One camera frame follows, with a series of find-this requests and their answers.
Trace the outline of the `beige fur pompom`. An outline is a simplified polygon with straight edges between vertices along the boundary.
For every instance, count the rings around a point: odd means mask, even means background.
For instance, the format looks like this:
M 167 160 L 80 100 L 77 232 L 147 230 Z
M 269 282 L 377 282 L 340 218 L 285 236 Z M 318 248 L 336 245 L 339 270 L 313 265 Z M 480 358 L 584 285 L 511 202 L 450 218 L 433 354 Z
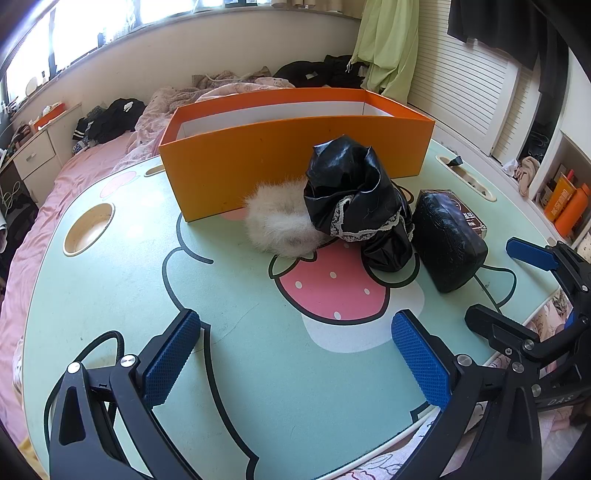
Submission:
M 245 228 L 257 249 L 283 257 L 311 254 L 331 240 L 311 222 L 304 202 L 307 181 L 259 184 L 245 198 Z

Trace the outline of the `orange bottles on shelf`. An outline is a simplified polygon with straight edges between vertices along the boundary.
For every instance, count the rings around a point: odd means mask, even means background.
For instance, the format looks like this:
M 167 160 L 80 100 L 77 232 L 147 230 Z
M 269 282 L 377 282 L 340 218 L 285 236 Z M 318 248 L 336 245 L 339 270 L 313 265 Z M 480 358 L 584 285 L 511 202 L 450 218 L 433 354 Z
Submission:
M 582 183 L 576 187 L 574 179 L 573 169 L 567 174 L 561 174 L 544 209 L 546 218 L 554 224 L 562 237 L 567 237 L 571 232 L 587 209 L 590 200 L 589 186 Z

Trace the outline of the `dark red textured pouch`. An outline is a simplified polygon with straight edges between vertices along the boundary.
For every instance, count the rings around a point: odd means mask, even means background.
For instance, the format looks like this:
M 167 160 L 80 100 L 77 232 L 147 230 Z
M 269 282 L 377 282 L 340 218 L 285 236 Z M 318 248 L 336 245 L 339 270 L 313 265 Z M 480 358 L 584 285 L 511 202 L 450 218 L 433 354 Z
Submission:
M 488 255 L 485 240 L 445 195 L 421 191 L 413 224 L 414 248 L 439 292 L 461 288 L 484 265 Z

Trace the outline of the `black shiny lace bag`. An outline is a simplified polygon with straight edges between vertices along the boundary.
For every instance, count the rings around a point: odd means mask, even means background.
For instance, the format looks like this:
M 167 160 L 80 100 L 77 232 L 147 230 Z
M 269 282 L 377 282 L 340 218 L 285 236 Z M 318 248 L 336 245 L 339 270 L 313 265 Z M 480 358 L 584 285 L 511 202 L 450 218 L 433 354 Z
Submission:
M 348 136 L 315 146 L 304 204 L 315 229 L 358 244 L 374 270 L 398 272 L 413 257 L 409 202 L 373 148 Z

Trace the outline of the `black hanging garment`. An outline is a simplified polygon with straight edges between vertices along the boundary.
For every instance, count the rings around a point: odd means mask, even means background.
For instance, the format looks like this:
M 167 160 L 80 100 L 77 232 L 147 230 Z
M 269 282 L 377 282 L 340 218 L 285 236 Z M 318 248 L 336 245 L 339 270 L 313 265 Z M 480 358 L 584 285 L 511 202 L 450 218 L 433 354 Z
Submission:
M 539 67 L 541 103 L 536 121 L 541 125 L 557 121 L 566 90 L 569 49 L 531 1 L 453 1 L 448 34 L 501 50 L 529 70 Z

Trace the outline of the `green hanging cloth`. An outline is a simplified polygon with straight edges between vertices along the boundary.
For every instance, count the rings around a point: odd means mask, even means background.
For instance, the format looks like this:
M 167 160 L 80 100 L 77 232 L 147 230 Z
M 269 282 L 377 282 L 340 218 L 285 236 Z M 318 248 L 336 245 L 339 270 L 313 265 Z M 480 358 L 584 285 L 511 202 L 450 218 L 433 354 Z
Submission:
M 420 2 L 367 1 L 349 64 L 368 67 L 363 89 L 406 104 L 419 48 Z

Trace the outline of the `black clothes pile right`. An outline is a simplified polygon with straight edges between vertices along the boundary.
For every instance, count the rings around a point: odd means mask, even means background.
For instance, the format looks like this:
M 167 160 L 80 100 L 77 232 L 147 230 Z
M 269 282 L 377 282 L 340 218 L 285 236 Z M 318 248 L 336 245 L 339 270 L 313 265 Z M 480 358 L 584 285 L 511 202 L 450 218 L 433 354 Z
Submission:
M 273 77 L 287 80 L 297 88 L 358 89 L 367 75 L 367 66 L 362 62 L 351 64 L 351 59 L 351 55 L 327 55 L 318 62 L 298 60 L 280 67 Z

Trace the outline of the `black clothes pile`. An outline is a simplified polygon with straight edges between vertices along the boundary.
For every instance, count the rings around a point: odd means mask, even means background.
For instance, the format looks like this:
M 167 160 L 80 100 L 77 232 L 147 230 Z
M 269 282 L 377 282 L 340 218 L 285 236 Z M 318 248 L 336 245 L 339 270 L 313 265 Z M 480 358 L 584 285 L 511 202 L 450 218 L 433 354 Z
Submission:
M 367 75 L 367 66 L 362 62 L 351 64 L 351 59 L 351 55 L 327 55 L 318 62 L 298 60 L 280 67 L 273 77 L 287 80 L 297 88 L 358 89 Z
M 72 135 L 72 153 L 77 154 L 133 131 L 144 109 L 145 104 L 135 98 L 116 99 L 107 108 L 96 106 L 78 120 Z

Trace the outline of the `white drawer cabinet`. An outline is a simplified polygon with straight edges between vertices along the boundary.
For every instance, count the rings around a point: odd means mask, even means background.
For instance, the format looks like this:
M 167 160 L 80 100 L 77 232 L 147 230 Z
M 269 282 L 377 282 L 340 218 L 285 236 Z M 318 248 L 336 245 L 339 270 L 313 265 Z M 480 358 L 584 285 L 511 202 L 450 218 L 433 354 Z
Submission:
M 42 127 L 11 158 L 10 163 L 37 205 L 45 202 L 57 175 L 71 158 L 72 136 L 81 117 L 78 103 Z

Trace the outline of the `black clothes pile left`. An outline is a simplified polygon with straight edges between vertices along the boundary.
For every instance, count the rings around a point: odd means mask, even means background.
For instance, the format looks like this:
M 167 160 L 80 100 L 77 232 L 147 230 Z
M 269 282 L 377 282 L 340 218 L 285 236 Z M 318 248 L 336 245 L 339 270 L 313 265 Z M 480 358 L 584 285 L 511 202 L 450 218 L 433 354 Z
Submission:
M 77 154 L 133 131 L 144 109 L 145 104 L 135 98 L 116 99 L 107 108 L 96 106 L 78 120 L 72 135 L 72 153 Z

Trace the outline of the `orange cardboard box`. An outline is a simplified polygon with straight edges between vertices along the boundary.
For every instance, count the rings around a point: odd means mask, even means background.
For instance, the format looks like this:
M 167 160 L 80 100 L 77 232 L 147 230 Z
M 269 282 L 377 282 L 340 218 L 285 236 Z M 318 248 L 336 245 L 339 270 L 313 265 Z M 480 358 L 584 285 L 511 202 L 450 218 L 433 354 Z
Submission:
M 158 149 L 191 222 L 242 207 L 260 183 L 303 177 L 314 147 L 342 135 L 373 148 L 390 177 L 417 176 L 434 127 L 363 89 L 259 90 L 178 108 Z

